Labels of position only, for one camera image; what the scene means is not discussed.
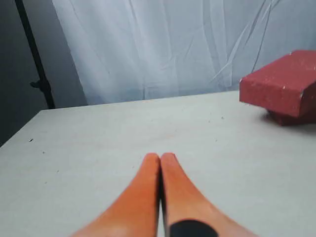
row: white backdrop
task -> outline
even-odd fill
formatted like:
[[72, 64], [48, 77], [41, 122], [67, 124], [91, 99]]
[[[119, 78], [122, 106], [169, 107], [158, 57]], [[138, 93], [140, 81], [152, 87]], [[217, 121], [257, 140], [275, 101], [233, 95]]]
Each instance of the white backdrop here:
[[89, 104], [238, 89], [316, 49], [315, 0], [53, 0]]

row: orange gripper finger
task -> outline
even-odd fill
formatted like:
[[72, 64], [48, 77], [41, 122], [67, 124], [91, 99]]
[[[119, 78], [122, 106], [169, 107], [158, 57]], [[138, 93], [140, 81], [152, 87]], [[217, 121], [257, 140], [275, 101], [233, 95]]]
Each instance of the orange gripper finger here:
[[147, 154], [136, 176], [115, 202], [72, 237], [156, 237], [160, 159]]
[[167, 237], [255, 237], [211, 204], [194, 186], [176, 156], [161, 157]]

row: white table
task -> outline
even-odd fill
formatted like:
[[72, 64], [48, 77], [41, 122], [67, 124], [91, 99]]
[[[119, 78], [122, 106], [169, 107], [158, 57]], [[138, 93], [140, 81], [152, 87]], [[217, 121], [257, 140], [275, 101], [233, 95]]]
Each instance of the white table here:
[[237, 91], [41, 111], [0, 149], [0, 236], [68, 236], [112, 203], [145, 153], [174, 152], [253, 232], [313, 237], [316, 126], [265, 114]]

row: red foam block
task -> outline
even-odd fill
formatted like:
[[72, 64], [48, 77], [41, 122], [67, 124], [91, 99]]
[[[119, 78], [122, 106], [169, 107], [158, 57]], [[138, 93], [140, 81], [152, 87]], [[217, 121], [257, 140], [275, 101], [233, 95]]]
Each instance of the red foam block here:
[[316, 51], [292, 52], [245, 76], [239, 99], [282, 125], [316, 122]]

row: wrinkled fabric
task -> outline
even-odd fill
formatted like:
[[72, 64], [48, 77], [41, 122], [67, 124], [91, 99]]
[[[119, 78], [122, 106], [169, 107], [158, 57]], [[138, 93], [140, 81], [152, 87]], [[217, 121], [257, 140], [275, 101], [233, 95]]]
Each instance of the wrinkled fabric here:
[[53, 0], [89, 104], [238, 89], [316, 49], [315, 0]]

